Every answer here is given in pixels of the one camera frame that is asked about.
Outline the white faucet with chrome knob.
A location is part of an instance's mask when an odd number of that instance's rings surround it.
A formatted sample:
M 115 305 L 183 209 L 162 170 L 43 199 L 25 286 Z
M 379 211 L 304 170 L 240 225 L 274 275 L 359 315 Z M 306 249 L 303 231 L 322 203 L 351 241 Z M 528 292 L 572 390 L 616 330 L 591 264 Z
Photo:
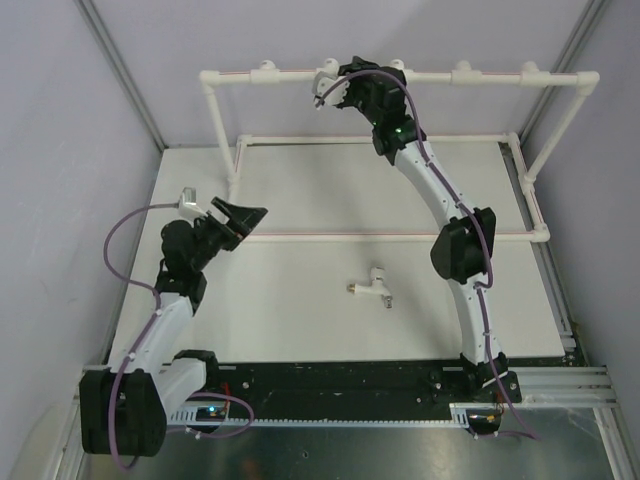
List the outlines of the white faucet with chrome knob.
M 338 84 L 337 74 L 319 71 L 312 84 L 313 104 L 319 110 L 325 105 L 336 107 L 346 96 L 349 81 Z

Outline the white PVC pipe frame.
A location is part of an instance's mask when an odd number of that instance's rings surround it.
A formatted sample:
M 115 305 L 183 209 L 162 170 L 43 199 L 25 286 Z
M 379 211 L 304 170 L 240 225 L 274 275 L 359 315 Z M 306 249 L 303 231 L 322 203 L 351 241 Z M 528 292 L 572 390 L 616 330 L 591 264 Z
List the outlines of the white PVC pipe frame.
M 524 232 L 500 233 L 497 237 L 504 241 L 545 243 L 550 238 L 550 232 L 539 208 L 535 181 L 577 112 L 595 90 L 600 75 L 596 71 L 550 73 L 538 70 L 532 62 L 524 65 L 519 73 L 485 73 L 472 69 L 466 61 L 460 62 L 458 67 L 449 73 L 421 73 L 405 68 L 400 60 L 393 61 L 389 66 L 379 66 L 355 58 L 348 65 L 339 65 L 336 60 L 329 58 L 324 67 L 315 70 L 280 70 L 272 62 L 266 61 L 260 68 L 249 72 L 203 70 L 199 74 L 199 80 L 227 170 L 228 194 L 231 199 L 235 199 L 239 192 L 242 150 L 249 146 L 250 140 L 241 136 L 236 147 L 229 145 L 215 93 L 217 88 L 224 85 L 310 81 L 313 84 L 315 108 L 320 109 L 325 105 L 336 108 L 352 107 L 365 116 L 372 126 L 372 143 L 378 154 L 389 161 L 395 161 L 399 154 L 413 148 L 429 167 L 435 165 L 436 157 L 427 136 L 421 130 L 415 102 L 407 89 L 408 84 L 571 87 L 575 91 L 573 100 L 531 166 L 524 162 L 515 133 L 506 134 L 501 138 L 512 150 L 532 228 Z

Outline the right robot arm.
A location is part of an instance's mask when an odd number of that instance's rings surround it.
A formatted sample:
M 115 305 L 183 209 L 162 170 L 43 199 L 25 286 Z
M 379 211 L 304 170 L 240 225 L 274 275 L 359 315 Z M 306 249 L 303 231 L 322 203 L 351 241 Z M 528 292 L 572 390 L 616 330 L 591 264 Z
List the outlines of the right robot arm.
M 445 173 L 402 71 L 355 57 L 339 67 L 336 83 L 344 89 L 338 108 L 352 107 L 366 118 L 376 153 L 409 180 L 440 228 L 430 259 L 454 297 L 462 334 L 462 388 L 469 398 L 486 400 L 508 373 L 488 305 L 496 215 L 467 201 Z

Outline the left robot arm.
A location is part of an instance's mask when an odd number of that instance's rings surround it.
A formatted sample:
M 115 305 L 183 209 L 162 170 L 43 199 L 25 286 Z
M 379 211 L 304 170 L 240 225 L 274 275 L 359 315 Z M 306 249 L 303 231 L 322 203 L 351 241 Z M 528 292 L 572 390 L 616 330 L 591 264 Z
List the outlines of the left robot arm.
M 211 204 L 221 219 L 197 206 L 191 188 L 174 203 L 180 217 L 160 231 L 162 257 L 149 288 L 154 300 L 150 318 L 107 365 L 81 378 L 81 438 L 88 454 L 152 457 L 164 442 L 171 414 L 192 395 L 209 399 L 221 389 L 213 352 L 182 350 L 172 360 L 166 357 L 202 303 L 205 267 L 219 252 L 234 251 L 268 211 L 219 197 Z

